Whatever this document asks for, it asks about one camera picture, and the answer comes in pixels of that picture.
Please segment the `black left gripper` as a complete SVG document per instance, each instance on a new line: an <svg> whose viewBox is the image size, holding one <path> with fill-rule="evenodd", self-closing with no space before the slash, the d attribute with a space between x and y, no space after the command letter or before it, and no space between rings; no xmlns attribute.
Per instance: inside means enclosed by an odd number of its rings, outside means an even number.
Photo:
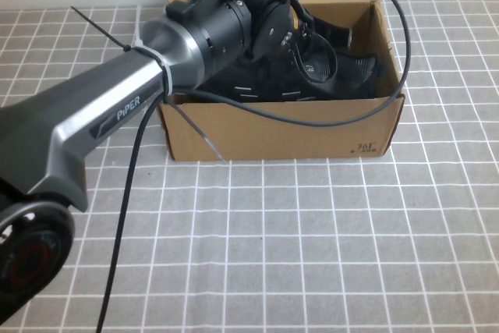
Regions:
<svg viewBox="0 0 499 333"><path fill-rule="evenodd" d="M337 56L319 34L308 33L302 40L302 58L295 38L303 23L312 16L297 0L266 0L252 12L252 60L256 61L278 50L291 56L305 80L332 80L337 72Z"/></svg>

